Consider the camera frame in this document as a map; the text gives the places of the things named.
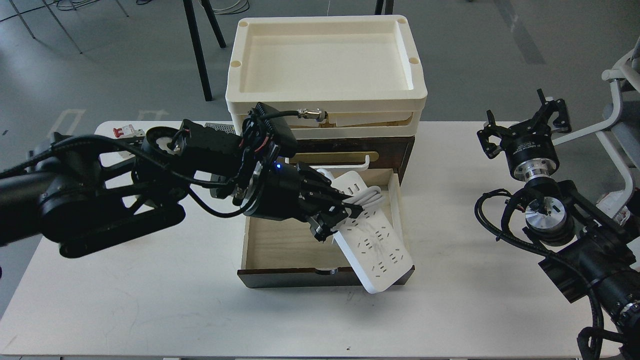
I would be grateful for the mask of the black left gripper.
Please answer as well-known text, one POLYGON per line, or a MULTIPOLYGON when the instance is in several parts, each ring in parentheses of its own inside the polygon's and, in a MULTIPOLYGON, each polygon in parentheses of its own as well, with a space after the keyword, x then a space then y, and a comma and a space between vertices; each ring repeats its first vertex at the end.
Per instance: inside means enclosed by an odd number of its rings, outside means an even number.
POLYGON ((254 204, 243 212, 247 217, 274 221, 296 219, 306 223, 318 242, 335 234, 347 218, 357 219, 364 208, 346 203, 352 198, 335 187, 324 174, 305 162, 275 162, 266 175, 254 204))

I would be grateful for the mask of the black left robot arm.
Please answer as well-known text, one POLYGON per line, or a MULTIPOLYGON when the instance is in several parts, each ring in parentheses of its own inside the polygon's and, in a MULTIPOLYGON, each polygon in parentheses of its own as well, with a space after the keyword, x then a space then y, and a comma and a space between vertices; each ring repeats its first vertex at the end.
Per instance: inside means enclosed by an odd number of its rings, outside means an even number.
POLYGON ((220 219, 295 219, 322 242, 364 206, 308 164, 282 161, 298 151, 286 117, 325 113, 259 102, 240 134, 188 119, 133 137, 53 132, 1 172, 1 245, 40 234, 80 258, 178 225, 185 198, 220 219))

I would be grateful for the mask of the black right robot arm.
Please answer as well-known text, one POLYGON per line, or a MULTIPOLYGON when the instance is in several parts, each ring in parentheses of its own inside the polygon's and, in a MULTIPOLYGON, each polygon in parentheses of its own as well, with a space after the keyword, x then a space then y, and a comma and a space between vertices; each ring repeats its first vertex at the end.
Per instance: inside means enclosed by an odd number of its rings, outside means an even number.
POLYGON ((633 269, 630 234, 578 192, 556 181, 560 161, 553 133, 572 130, 566 102, 537 89, 541 107, 531 118, 503 127, 487 111, 477 137, 489 159, 504 152, 509 174, 523 187, 483 193, 474 215, 497 240, 542 256, 542 271, 570 303, 590 303, 592 325, 576 338, 583 360, 598 360, 605 340, 621 345, 626 360, 640 351, 640 277, 633 269))

